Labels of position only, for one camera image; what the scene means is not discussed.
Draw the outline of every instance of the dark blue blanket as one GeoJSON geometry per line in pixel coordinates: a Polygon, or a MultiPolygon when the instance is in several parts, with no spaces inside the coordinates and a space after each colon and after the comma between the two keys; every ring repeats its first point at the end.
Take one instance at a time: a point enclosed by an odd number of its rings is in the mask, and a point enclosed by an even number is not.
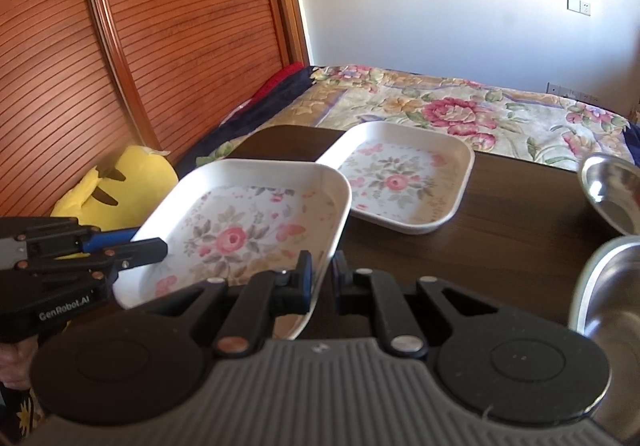
{"type": "Polygon", "coordinates": [[[313,81],[314,68],[308,66],[286,77],[278,86],[246,111],[240,111],[222,126],[214,128],[183,155],[175,165],[178,177],[183,178],[196,167],[196,158],[210,155],[222,143],[247,135],[259,128],[278,112],[289,106],[308,90],[313,81]]]}
{"type": "Polygon", "coordinates": [[[625,136],[626,146],[629,148],[636,166],[640,166],[640,127],[630,122],[622,135],[625,136]]]}

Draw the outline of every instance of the gray ribbed base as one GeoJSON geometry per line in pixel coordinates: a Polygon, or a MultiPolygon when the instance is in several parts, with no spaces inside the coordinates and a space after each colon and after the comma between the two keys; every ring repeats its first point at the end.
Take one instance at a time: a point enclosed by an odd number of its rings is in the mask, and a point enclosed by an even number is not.
{"type": "Polygon", "coordinates": [[[618,444],[588,419],[551,429],[517,429],[482,420],[446,397],[423,363],[393,358],[372,338],[328,341],[328,348],[321,343],[270,341],[255,356],[218,363],[190,400],[150,421],[92,428],[53,417],[24,444],[618,444]]]}

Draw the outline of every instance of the dark wooden tabletop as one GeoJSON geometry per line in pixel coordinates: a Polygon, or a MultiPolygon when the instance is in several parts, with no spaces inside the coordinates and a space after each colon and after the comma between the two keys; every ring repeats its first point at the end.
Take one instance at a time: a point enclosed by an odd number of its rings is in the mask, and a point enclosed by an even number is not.
{"type": "MultiPolygon", "coordinates": [[[[315,161],[342,132],[275,126],[246,139],[232,158],[315,161]]],[[[392,273],[399,283],[434,275],[503,303],[566,323],[575,282],[610,238],[575,173],[476,153],[460,209],[428,235],[402,235],[349,217],[342,249],[350,266],[392,273]]],[[[328,275],[302,337],[368,335],[361,317],[338,318],[328,275]]]]}

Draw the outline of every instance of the wooden wardrobe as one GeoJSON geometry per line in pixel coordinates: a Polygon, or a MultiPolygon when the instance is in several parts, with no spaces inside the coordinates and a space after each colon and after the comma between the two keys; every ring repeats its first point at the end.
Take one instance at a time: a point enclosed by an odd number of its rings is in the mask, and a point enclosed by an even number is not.
{"type": "Polygon", "coordinates": [[[0,215],[126,143],[177,160],[294,61],[298,0],[0,0],[0,215]]]}

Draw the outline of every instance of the stainless steel bowl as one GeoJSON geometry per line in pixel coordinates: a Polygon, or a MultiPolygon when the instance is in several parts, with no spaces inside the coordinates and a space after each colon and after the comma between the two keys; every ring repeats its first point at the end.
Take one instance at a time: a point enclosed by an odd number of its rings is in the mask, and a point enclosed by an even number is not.
{"type": "Polygon", "coordinates": [[[640,445],[640,236],[607,242],[578,280],[569,328],[604,350],[611,383],[594,419],[619,441],[640,445]]]}
{"type": "Polygon", "coordinates": [[[640,169],[613,155],[594,153],[578,178],[594,209],[622,235],[640,233],[640,169]]]}

